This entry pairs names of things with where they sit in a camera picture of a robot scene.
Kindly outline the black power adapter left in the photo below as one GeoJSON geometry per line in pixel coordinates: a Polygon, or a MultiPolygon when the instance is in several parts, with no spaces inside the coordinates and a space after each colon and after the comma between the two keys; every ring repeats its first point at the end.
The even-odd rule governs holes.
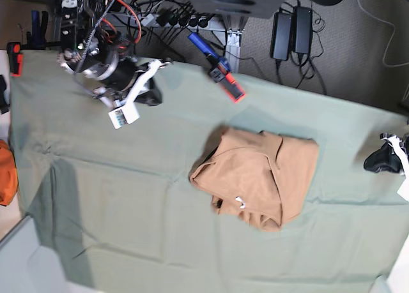
{"type": "Polygon", "coordinates": [[[282,61],[289,58],[291,42],[292,16],[288,13],[277,12],[274,15],[270,57],[282,61]]]}

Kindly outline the blue bar clamp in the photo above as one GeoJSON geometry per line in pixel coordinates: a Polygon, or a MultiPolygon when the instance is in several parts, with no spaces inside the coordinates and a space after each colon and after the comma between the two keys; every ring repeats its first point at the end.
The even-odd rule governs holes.
{"type": "Polygon", "coordinates": [[[197,33],[190,33],[188,39],[204,54],[211,68],[208,76],[217,83],[226,94],[235,102],[239,102],[245,97],[245,91],[240,87],[231,73],[231,67],[226,59],[218,53],[200,37],[197,33]]]}
{"type": "Polygon", "coordinates": [[[46,33],[49,23],[49,13],[37,10],[31,11],[31,31],[26,33],[26,43],[10,42],[6,46],[8,54],[10,75],[20,77],[22,75],[23,50],[45,50],[47,48],[60,47],[60,41],[47,41],[46,33]]]}

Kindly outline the sage green table cloth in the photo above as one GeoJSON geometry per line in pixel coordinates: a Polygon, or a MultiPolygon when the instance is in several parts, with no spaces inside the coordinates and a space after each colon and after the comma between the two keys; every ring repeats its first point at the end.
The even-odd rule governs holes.
{"type": "Polygon", "coordinates": [[[115,129],[52,51],[27,51],[11,81],[19,204],[69,280],[104,292],[367,292],[408,236],[403,178],[363,169],[393,112],[239,75],[232,102],[198,66],[155,75],[164,102],[115,129]],[[314,139],[316,175],[299,217],[263,232],[211,210],[191,168],[232,126],[314,139]]]}

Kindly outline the aluminium frame post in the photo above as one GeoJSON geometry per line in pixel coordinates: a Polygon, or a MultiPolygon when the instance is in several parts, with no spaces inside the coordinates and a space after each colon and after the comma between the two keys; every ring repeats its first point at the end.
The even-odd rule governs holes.
{"type": "Polygon", "coordinates": [[[223,15],[226,29],[226,46],[224,56],[230,64],[233,73],[239,72],[242,34],[248,21],[247,17],[223,15]]]}

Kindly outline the blue bar clamp centre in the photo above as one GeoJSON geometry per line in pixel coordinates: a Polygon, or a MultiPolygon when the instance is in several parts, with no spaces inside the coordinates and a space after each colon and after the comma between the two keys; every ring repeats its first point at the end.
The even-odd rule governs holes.
{"type": "Polygon", "coordinates": [[[208,76],[217,83],[226,94],[235,102],[239,102],[245,97],[245,91],[240,87],[231,73],[231,67],[226,59],[218,53],[200,37],[197,33],[190,33],[188,39],[204,54],[211,68],[208,76]]]}

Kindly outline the tan brown T-shirt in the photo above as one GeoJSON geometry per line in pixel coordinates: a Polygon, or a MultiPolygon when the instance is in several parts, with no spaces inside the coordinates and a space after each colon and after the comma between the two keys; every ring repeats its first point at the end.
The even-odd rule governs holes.
{"type": "Polygon", "coordinates": [[[217,214],[235,215],[262,231],[279,231],[301,213],[318,157],[313,139],[229,128],[190,182],[212,195],[217,214]]]}

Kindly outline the blue bar clamp left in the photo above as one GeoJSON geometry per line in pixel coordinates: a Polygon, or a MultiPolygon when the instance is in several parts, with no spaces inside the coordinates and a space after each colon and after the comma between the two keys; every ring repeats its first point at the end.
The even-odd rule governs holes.
{"type": "Polygon", "coordinates": [[[45,50],[47,48],[60,47],[60,41],[47,41],[46,33],[49,23],[49,13],[37,10],[31,11],[31,31],[26,33],[26,43],[10,42],[6,46],[8,54],[10,75],[20,77],[22,75],[23,50],[45,50]]]}

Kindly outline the white plastic bin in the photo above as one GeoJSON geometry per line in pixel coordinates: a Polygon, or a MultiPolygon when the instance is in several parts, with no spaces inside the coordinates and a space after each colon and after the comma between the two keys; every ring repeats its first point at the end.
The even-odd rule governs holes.
{"type": "Polygon", "coordinates": [[[1,292],[69,292],[58,254],[41,245],[26,216],[1,240],[1,292]]]}

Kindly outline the black power adapter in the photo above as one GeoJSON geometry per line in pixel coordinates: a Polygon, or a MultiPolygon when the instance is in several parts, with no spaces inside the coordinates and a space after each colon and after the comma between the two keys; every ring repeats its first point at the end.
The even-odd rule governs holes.
{"type": "Polygon", "coordinates": [[[289,58],[291,42],[292,16],[288,13],[277,12],[274,15],[270,57],[282,61],[289,58]]]}
{"type": "Polygon", "coordinates": [[[311,53],[313,37],[313,11],[310,8],[295,8],[293,51],[298,54],[311,53]]]}

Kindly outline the orange cloth at edge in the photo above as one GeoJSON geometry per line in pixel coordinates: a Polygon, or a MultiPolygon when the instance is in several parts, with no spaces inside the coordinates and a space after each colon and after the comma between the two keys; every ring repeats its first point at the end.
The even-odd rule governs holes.
{"type": "Polygon", "coordinates": [[[17,168],[13,153],[4,140],[1,140],[0,153],[0,205],[8,206],[11,204],[18,189],[17,168]]]}

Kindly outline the black power adapter right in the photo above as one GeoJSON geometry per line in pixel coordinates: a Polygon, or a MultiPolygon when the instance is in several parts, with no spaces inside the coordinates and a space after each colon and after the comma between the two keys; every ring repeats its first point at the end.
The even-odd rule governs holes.
{"type": "Polygon", "coordinates": [[[310,8],[295,8],[293,51],[298,54],[311,53],[313,37],[313,11],[310,8]]]}

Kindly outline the white power strip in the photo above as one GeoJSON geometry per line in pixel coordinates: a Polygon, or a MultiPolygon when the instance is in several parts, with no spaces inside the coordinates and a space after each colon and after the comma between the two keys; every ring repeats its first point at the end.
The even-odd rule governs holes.
{"type": "MultiPolygon", "coordinates": [[[[150,13],[147,16],[141,15],[140,13],[137,14],[140,24],[143,27],[155,27],[158,26],[157,24],[157,16],[150,13]]],[[[131,26],[137,25],[137,20],[133,15],[125,14],[125,13],[109,13],[107,18],[112,21],[121,21],[125,24],[130,24],[131,26]]]]}

